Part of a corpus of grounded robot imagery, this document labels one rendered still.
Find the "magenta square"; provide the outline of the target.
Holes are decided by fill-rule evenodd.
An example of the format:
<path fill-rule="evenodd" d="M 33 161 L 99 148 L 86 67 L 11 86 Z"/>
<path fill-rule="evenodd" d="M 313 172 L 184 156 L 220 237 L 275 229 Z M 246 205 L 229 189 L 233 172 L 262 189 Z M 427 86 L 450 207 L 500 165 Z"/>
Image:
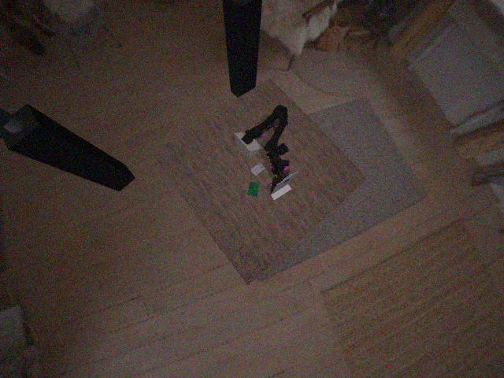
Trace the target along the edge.
<path fill-rule="evenodd" d="M 270 167 L 271 167 L 271 169 L 274 171 L 274 169 L 275 169 L 274 167 L 275 167 L 275 166 L 274 166 L 274 165 L 271 165 Z M 285 167 L 285 166 L 284 166 L 284 167 Z M 286 167 L 285 167 L 285 169 L 284 169 L 284 174 L 285 174 L 286 172 L 288 172 L 289 170 L 290 170 L 290 168 L 286 166 Z"/>

